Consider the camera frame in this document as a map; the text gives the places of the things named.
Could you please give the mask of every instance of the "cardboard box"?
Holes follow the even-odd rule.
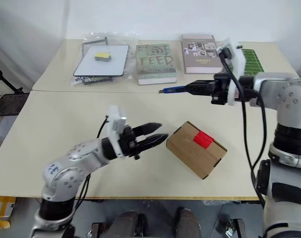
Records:
[[[168,138],[166,146],[202,179],[208,177],[227,152],[188,121]]]

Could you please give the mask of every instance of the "plastic bag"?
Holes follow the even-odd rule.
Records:
[[[82,49],[74,69],[81,62],[90,46],[94,45],[129,45],[123,76],[120,77],[72,77],[70,85],[89,85],[114,80],[134,80],[136,69],[136,45],[138,44],[135,32],[91,32],[83,37]]]
[[[229,202],[239,202],[239,201],[229,201],[229,200],[202,200],[203,204],[206,206],[221,206]]]

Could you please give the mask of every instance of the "blue object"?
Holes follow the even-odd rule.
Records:
[[[163,90],[159,91],[159,93],[184,93],[184,92],[186,92],[185,86],[164,88]]]

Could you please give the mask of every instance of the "green book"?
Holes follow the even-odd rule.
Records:
[[[259,72],[264,72],[263,67],[261,66],[259,59],[254,50],[242,49],[243,54],[246,59],[245,65],[245,75],[254,76]]]
[[[137,77],[139,85],[175,83],[177,72],[169,44],[139,45]]]

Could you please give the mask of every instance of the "white curtain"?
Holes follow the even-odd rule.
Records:
[[[64,37],[62,0],[0,0],[0,70],[30,91]]]

